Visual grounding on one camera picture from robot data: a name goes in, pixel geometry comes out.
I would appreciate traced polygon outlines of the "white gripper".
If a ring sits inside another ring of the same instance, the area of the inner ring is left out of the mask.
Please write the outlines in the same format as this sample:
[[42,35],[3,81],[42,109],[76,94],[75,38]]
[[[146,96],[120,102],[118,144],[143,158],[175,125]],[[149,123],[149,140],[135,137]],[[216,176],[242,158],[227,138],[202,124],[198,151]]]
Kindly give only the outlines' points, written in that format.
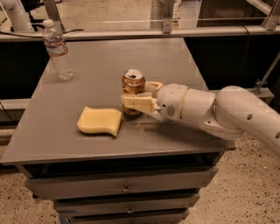
[[146,81],[146,93],[122,94],[123,110],[128,115],[139,113],[150,116],[162,122],[164,119],[178,121],[181,118],[183,100],[189,87],[179,84],[165,85],[162,82]]

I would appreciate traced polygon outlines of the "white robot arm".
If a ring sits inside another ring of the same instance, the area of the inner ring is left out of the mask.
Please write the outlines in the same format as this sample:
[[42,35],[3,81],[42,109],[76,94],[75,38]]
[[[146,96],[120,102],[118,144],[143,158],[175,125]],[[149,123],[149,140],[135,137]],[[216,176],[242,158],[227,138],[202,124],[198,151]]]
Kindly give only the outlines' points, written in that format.
[[280,156],[280,115],[247,89],[206,92],[185,85],[147,82],[141,94],[122,94],[122,105],[157,119],[194,124],[213,136],[235,140],[248,133]]

